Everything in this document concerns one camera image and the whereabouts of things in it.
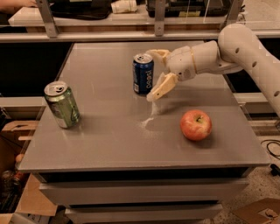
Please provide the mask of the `person hand top left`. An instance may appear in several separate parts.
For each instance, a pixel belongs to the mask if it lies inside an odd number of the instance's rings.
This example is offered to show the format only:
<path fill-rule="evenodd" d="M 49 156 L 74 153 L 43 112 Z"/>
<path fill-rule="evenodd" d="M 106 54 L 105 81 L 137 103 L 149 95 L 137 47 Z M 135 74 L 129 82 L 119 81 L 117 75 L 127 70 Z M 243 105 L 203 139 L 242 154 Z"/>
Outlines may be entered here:
<path fill-rule="evenodd" d="M 36 7 L 36 0 L 0 0 L 0 11 L 13 14 L 22 7 Z"/>

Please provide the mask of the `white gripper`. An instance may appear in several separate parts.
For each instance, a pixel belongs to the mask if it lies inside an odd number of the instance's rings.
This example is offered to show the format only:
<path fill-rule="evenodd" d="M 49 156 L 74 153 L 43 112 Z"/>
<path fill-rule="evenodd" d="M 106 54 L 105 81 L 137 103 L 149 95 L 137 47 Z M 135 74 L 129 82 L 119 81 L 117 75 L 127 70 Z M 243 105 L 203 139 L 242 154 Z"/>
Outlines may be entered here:
<path fill-rule="evenodd" d="M 148 102 L 154 102 L 173 90 L 179 81 L 193 79 L 196 75 L 192 48 L 184 46 L 170 52 L 165 49 L 150 49 L 147 53 L 156 61 L 166 65 L 169 73 L 161 73 L 157 84 L 147 94 Z"/>

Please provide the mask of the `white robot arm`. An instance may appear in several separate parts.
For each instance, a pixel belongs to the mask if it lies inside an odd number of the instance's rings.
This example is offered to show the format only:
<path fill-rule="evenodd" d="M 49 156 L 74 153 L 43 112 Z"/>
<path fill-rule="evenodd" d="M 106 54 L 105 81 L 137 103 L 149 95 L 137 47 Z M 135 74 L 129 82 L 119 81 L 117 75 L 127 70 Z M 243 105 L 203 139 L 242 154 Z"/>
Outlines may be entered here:
<path fill-rule="evenodd" d="M 243 24 L 224 27 L 216 41 L 186 45 L 171 52 L 152 49 L 147 53 L 167 69 L 148 93 L 149 102 L 172 91 L 178 82 L 190 80 L 198 74 L 231 74 L 243 69 L 280 115 L 280 61 Z"/>

